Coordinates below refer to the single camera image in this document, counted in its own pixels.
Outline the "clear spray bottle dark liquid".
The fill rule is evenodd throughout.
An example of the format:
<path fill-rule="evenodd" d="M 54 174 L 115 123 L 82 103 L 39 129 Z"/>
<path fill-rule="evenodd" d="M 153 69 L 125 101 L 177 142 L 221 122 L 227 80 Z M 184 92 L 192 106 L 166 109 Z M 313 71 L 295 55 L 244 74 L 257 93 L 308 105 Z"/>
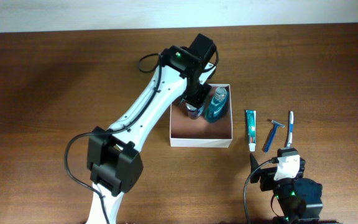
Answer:
<path fill-rule="evenodd" d="M 191 104 L 186 103 L 186 110 L 189 118 L 198 119 L 203 114 L 204 106 L 196 108 Z"/>

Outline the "teal Listerine mouthwash bottle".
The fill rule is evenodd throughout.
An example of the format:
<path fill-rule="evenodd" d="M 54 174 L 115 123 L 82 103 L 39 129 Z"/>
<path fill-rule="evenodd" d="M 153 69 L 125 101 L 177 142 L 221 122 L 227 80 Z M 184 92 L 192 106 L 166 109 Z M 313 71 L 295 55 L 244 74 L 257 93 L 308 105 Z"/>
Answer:
<path fill-rule="evenodd" d="M 214 123 L 223 116 L 228 96 L 229 93 L 223 86 L 217 87 L 204 114 L 208 122 Z"/>

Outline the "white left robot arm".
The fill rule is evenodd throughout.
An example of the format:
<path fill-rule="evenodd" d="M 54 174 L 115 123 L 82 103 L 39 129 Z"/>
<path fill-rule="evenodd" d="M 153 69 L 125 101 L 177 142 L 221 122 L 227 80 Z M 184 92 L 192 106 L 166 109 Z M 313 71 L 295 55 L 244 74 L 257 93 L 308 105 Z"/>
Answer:
<path fill-rule="evenodd" d="M 95 192 L 88 223 L 115 223 L 121 200 L 138 181 L 142 146 L 165 110 L 177 99 L 199 109 L 211 86 L 217 56 L 213 40 L 198 34 L 189 47 L 175 45 L 158 55 L 155 73 L 135 103 L 108 129 L 96 127 L 86 166 Z"/>

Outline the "white box pink interior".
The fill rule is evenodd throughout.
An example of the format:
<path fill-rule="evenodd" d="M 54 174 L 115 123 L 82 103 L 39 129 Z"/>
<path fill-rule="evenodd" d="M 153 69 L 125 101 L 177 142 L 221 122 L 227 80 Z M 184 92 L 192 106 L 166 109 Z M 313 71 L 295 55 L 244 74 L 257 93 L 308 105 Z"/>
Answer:
<path fill-rule="evenodd" d="M 213 123 L 203 115 L 197 119 L 189 118 L 184 103 L 170 106 L 171 147 L 229 147 L 233 135 L 230 97 L 227 98 L 223 116 Z"/>

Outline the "blue disposable razor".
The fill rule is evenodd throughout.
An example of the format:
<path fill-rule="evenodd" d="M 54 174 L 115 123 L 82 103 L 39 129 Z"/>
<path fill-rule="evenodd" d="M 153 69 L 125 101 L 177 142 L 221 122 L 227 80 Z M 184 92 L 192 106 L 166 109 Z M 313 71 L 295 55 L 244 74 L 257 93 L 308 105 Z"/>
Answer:
<path fill-rule="evenodd" d="M 272 128 L 272 131 L 270 133 L 270 135 L 268 136 L 267 138 L 267 142 L 266 142 L 266 145 L 264 147 L 264 152 L 268 152 L 271 145 L 272 145 L 272 142 L 274 140 L 274 137 L 275 137 L 275 134 L 277 132 L 277 129 L 278 128 L 284 128 L 285 125 L 282 124 L 282 123 L 279 123 L 278 121 L 275 121 L 275 120 L 271 120 L 271 123 L 273 124 L 273 128 Z"/>

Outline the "teal Colgate toothpaste tube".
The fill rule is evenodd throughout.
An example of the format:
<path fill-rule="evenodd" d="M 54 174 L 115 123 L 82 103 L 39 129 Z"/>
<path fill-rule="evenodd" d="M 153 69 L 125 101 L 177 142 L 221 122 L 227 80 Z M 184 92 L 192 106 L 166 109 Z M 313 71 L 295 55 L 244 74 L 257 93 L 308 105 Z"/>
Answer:
<path fill-rule="evenodd" d="M 246 110 L 249 151 L 254 152 L 256 147 L 256 111 Z"/>

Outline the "blue white toothbrush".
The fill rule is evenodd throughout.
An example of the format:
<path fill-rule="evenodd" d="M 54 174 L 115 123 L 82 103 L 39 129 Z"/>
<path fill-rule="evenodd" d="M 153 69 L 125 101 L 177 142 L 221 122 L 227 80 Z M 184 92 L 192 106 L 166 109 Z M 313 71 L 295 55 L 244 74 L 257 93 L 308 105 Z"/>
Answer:
<path fill-rule="evenodd" d="M 288 124 L 288 139 L 286 147 L 290 147 L 293 141 L 293 125 L 294 125 L 294 113 L 290 111 L 289 113 L 289 124 Z"/>

